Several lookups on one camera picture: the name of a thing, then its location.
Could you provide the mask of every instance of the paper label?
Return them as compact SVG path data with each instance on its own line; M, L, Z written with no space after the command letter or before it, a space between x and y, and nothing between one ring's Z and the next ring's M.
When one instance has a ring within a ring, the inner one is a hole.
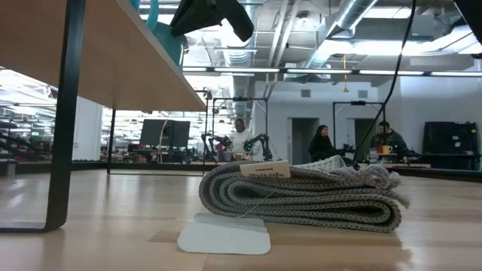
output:
M241 165L241 173L246 177L291 178L287 160Z

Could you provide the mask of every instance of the folded knit fabric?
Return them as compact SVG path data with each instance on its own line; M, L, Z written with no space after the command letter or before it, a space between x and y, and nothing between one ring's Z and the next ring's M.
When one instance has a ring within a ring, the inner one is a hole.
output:
M405 196L391 191L400 184L382 166L358 171L336 156L317 163L291 166L291 178L245 177L228 163L200 183L203 205L229 217L260 218L266 222L307 224L390 233L401 223L397 202Z

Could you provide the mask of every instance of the white plastic base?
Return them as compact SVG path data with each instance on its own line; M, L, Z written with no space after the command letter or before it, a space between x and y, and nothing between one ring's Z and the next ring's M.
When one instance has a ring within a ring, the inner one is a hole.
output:
M257 218L227 218L195 214L178 238L186 252L216 254L266 254L271 249L270 234Z

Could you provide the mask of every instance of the teal object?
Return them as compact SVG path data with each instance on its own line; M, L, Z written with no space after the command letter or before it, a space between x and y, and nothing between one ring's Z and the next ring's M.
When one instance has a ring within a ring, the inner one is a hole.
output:
M129 0L129 3L136 11L139 11L140 1ZM185 35L174 37L171 35L171 26L165 23L159 23L159 1L151 0L151 8L149 9L148 19L145 25L156 36L157 40L163 45L164 50L169 54L172 61L182 70L182 60L184 59L184 49L188 47L188 40Z
M163 45L164 50L169 54L172 61L182 70L182 60L184 59L184 49L188 46L186 36L174 37L171 35L172 27L165 23L157 23L154 35Z

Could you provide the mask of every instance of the doorway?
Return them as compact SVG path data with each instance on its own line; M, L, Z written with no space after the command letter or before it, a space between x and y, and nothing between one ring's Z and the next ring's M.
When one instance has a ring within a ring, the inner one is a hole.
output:
M311 162L311 156L308 152L311 140L316 133L319 126L318 118L290 118L288 122L291 123L291 144L288 146L289 161L292 165L301 165Z
M371 124L374 122L373 119L355 119L355 146L359 146L362 143L365 134L370 129ZM370 150L370 140L377 134L377 128L374 127L370 135L368 135L367 140L360 146L357 157L355 161L364 161L367 159L368 151Z

